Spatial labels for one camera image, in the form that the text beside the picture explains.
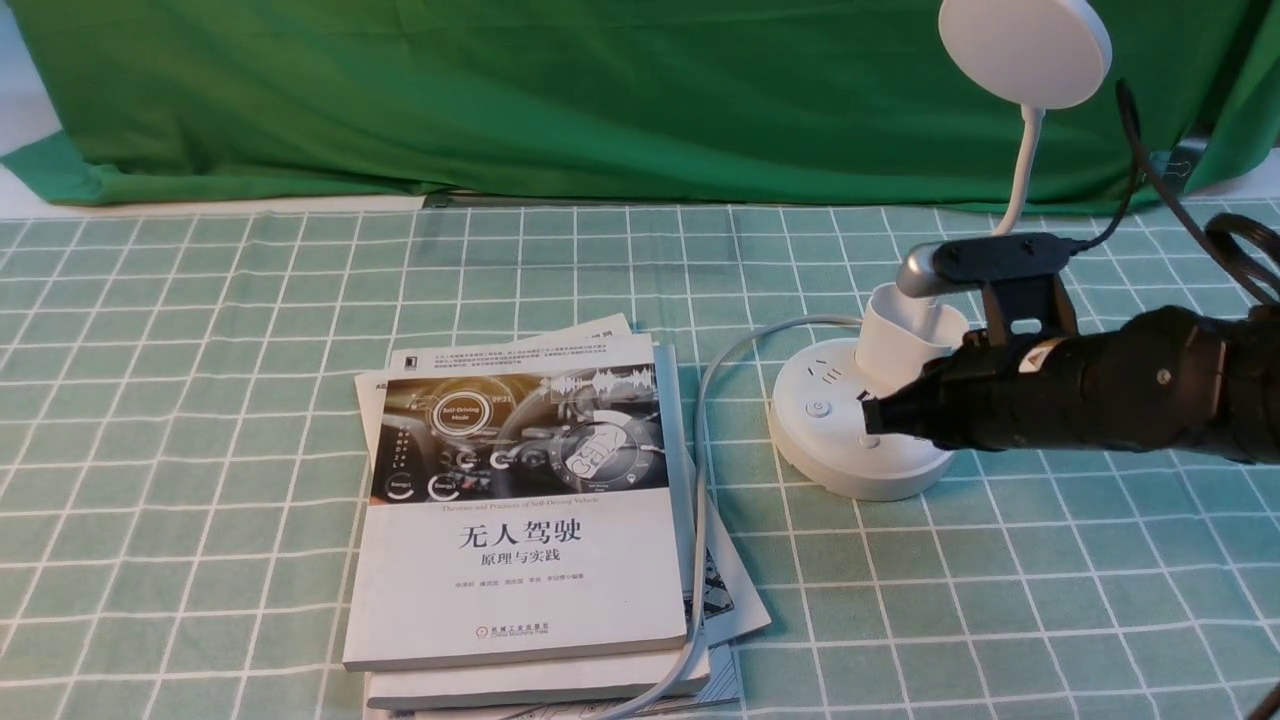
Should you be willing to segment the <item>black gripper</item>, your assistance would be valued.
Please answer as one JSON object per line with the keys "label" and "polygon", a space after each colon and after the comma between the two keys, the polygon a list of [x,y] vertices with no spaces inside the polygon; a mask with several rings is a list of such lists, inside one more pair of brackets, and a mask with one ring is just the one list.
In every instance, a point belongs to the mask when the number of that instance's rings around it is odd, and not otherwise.
{"label": "black gripper", "polygon": [[1187,307],[1115,331],[968,342],[925,383],[861,398],[869,436],[946,448],[1180,450],[1277,462],[1277,307],[1242,319]]}

